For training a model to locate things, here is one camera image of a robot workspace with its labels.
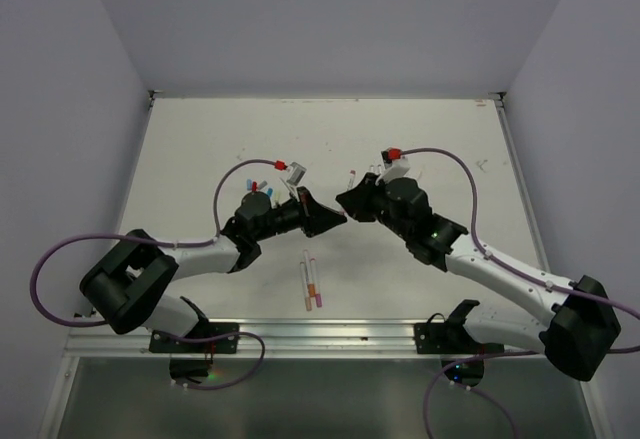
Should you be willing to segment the pink cap pen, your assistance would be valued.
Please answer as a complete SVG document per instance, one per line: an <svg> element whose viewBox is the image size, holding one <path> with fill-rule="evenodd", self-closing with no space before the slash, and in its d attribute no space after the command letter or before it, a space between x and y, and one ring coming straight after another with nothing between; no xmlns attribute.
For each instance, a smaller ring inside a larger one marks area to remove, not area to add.
<svg viewBox="0 0 640 439"><path fill-rule="evenodd" d="M356 177L356 171L353 169L350 170L347 190L350 190L354 187L355 177Z"/></svg>

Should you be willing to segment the magenta cap pen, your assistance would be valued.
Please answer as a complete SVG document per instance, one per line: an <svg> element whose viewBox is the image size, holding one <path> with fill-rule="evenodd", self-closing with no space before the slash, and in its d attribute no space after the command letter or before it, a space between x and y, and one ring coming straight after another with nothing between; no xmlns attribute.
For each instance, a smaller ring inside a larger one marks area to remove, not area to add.
<svg viewBox="0 0 640 439"><path fill-rule="evenodd" d="M323 306L321 287L320 287L320 276L318 273L317 260L312 258L310 260L310 269L311 269L311 279L312 285L314 289L314 299L317 308L321 308Z"/></svg>

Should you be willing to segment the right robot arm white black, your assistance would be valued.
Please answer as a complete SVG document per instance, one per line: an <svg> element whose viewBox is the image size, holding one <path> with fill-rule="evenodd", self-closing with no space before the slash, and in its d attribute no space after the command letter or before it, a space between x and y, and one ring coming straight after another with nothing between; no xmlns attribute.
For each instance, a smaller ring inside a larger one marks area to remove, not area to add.
<svg viewBox="0 0 640 439"><path fill-rule="evenodd" d="M388 183L368 173L337 202L358 222L378 222L404 241L419 262L471 280L514 304L500 311L465 299L420 335L443 353L489 353L513 346L544 355L565 375L588 382L621 332L604 286L590 276L572 281L533 268L432 211L407 177Z"/></svg>

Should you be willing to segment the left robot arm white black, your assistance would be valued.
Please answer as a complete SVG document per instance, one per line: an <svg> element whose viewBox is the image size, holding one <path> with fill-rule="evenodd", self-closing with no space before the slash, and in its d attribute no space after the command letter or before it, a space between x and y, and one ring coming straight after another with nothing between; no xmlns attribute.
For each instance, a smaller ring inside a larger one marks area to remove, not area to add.
<svg viewBox="0 0 640 439"><path fill-rule="evenodd" d="M115 333L146 327L171 334L185 351L197 351L208 338L205 318L192 301L166 293L171 282L242 271L261 255L263 240L294 230L312 238L346 222L305 187L278 206L267 194L250 192L212 243L161 247L144 230L133 230L83 277L79 289Z"/></svg>

